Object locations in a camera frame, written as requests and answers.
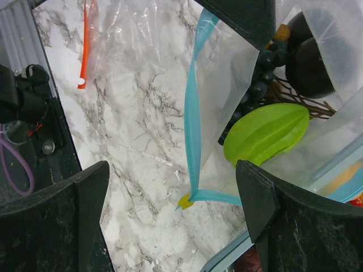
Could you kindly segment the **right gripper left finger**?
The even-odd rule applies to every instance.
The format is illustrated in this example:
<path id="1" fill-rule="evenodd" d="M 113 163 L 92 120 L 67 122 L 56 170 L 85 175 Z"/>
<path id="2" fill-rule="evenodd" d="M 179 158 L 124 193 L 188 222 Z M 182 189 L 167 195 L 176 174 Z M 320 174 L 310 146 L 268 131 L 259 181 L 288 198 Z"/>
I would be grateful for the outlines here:
<path id="1" fill-rule="evenodd" d="M 1 271 L 113 271 L 100 229 L 109 164 L 1 205 Z"/>

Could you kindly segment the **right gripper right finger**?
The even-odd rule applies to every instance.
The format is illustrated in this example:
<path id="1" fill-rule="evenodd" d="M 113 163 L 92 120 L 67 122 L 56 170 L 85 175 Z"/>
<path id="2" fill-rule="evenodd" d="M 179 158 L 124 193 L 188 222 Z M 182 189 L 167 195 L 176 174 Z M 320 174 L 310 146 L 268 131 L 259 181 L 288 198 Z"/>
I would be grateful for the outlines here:
<path id="1" fill-rule="evenodd" d="M 238 161 L 247 229 L 263 271 L 362 271 L 362 208 Z"/>

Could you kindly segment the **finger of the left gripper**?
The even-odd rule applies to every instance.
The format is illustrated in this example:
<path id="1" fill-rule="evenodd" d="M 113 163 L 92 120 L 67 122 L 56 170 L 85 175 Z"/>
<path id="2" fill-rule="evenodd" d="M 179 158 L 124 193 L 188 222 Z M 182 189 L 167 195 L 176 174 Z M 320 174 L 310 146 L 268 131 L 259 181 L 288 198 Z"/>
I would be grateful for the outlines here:
<path id="1" fill-rule="evenodd" d="M 197 0 L 255 48 L 264 48 L 276 32 L 274 0 Z"/>

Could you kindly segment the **dark purple grape bunch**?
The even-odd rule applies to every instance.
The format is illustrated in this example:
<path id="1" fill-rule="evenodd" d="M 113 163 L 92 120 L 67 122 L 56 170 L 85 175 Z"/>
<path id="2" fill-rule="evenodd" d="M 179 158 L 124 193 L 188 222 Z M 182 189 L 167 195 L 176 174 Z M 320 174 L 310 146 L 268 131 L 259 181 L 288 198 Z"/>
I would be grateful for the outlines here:
<path id="1" fill-rule="evenodd" d="M 266 49 L 259 52 L 251 84 L 219 137 L 219 145 L 222 146 L 224 144 L 230 129 L 239 119 L 260 107 L 267 93 L 267 87 L 275 78 L 275 68 L 286 64 L 287 55 L 288 43 L 282 40 L 270 42 Z"/>

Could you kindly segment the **clear blue-zipper bag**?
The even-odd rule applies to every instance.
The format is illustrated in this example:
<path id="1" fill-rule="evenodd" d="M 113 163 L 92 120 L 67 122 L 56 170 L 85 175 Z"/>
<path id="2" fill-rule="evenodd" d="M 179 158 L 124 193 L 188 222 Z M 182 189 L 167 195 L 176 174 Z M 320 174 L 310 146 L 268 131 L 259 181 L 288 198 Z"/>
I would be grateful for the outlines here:
<path id="1" fill-rule="evenodd" d="M 320 196 L 362 197 L 362 2 L 201 1 L 185 91 L 189 192 L 240 205 L 245 160 Z"/>

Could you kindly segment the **green ring toy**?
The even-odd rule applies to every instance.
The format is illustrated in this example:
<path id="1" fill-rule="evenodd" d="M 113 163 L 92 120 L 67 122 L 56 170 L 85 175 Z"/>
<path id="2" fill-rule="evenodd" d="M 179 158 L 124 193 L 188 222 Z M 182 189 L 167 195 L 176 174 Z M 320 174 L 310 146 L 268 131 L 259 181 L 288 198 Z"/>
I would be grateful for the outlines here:
<path id="1" fill-rule="evenodd" d="M 296 145 L 309 122 L 308 109 L 298 104 L 279 103 L 255 109 L 230 129 L 223 144 L 225 159 L 233 167 L 239 160 L 260 166 Z"/>

